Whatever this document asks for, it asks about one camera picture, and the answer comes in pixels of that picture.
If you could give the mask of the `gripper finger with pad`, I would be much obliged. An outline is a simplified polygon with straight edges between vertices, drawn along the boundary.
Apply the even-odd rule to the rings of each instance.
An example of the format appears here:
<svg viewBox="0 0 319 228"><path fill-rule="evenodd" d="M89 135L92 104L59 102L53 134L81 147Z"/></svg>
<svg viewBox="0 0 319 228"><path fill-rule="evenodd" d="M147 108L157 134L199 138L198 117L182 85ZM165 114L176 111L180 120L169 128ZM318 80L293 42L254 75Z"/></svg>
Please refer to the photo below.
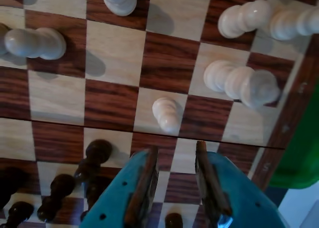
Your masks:
<svg viewBox="0 0 319 228"><path fill-rule="evenodd" d="M145 228L156 193L157 147L134 153L89 210L81 228Z"/></svg>
<svg viewBox="0 0 319 228"><path fill-rule="evenodd" d="M209 228L285 228L276 205L227 157L197 141L195 173Z"/></svg>

